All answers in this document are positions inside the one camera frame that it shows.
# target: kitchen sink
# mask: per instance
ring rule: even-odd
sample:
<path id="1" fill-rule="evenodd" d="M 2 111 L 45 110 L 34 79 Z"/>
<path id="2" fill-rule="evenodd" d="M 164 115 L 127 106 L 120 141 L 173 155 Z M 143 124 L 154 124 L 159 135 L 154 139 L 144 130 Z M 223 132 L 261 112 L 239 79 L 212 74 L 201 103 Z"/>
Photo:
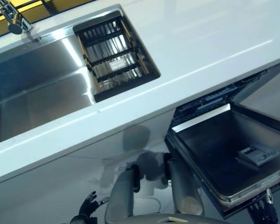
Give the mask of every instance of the kitchen sink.
<path id="1" fill-rule="evenodd" d="M 86 38 L 88 29 L 113 19 L 114 27 Z M 122 49 L 95 52 L 103 41 L 118 47 L 118 38 Z M 102 63 L 109 72 L 100 72 Z M 0 142 L 157 77 L 120 9 L 42 35 L 0 54 Z"/>

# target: wire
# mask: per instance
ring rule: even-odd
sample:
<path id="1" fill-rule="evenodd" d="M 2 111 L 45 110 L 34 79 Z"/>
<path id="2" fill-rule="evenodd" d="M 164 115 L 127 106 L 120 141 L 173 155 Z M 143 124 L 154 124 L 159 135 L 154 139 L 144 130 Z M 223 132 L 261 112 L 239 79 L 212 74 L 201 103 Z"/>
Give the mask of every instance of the wire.
<path id="1" fill-rule="evenodd" d="M 161 202 L 157 198 L 155 198 L 155 197 L 149 197 L 149 199 L 153 199 L 153 200 L 157 201 L 157 203 L 159 204 L 158 213 L 160 213 L 160 209 L 162 208 Z"/>

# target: black metal rack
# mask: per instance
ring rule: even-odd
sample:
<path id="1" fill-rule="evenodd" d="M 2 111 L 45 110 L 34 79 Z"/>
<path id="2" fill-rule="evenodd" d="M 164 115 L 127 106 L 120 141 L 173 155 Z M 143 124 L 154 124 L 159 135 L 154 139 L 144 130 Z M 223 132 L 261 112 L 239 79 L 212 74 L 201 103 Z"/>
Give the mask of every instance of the black metal rack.
<path id="1" fill-rule="evenodd" d="M 93 76 L 97 102 L 160 76 L 128 20 L 119 11 L 73 28 Z"/>

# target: dish rack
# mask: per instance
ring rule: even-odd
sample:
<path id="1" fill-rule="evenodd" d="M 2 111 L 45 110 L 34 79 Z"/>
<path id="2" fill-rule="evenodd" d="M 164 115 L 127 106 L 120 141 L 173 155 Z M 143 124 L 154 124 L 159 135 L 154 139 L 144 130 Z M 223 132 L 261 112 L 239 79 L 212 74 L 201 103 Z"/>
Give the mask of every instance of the dish rack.
<path id="1" fill-rule="evenodd" d="M 96 88 L 95 101 L 160 76 L 137 34 L 119 11 L 73 27 Z"/>

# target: white countertop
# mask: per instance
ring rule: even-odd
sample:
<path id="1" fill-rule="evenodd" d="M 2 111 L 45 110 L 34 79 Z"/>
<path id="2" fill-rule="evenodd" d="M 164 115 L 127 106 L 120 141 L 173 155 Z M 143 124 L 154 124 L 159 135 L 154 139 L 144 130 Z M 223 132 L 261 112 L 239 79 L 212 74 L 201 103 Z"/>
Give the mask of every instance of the white countertop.
<path id="1" fill-rule="evenodd" d="M 34 24 L 44 33 L 119 3 L 161 77 L 0 143 L 0 181 L 246 77 L 280 59 L 280 0 L 97 0 Z M 21 36 L 0 38 L 0 52 Z"/>

